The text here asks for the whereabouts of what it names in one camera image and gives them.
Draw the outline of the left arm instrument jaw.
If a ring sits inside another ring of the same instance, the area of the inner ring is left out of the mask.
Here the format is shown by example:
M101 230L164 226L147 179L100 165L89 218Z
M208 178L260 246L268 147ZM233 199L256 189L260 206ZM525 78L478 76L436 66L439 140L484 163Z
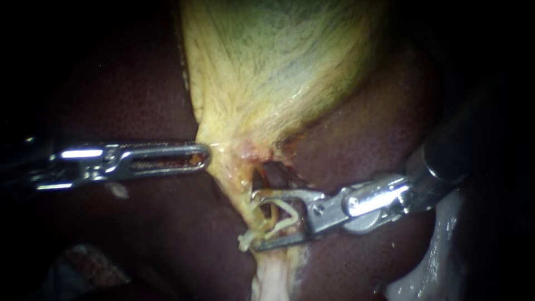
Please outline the left arm instrument jaw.
M210 148L196 143L132 143L120 146L114 176L173 176L204 171Z

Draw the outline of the right arm instrument jaw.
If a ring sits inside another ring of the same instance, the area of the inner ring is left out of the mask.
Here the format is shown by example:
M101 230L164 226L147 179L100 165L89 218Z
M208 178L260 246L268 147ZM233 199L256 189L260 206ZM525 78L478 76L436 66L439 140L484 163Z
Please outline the right arm instrument jaw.
M306 206L309 206L316 202L326 201L327 194L320 190L308 188L265 188L253 191L250 196L250 203L253 205L260 205L261 203L274 200L300 201Z
M250 250L259 252L270 251L303 244L312 239L314 239L314 234L311 232L297 232L276 238L255 240L250 244Z

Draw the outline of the left arm instrument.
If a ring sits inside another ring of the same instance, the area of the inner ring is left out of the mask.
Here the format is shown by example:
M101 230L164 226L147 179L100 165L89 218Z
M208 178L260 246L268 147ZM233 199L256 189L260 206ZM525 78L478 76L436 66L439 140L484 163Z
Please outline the left arm instrument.
M55 191L106 181L119 169L124 150L118 144L82 144L46 157L48 166L31 176L36 191Z

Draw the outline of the right arm instrument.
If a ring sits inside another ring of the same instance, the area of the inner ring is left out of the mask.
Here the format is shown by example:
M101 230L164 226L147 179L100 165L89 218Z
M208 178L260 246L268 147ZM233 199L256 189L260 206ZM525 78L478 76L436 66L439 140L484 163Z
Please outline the right arm instrument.
M460 182L460 155L422 146L399 172L342 188L308 205L314 235L342 227L357 235L434 207Z

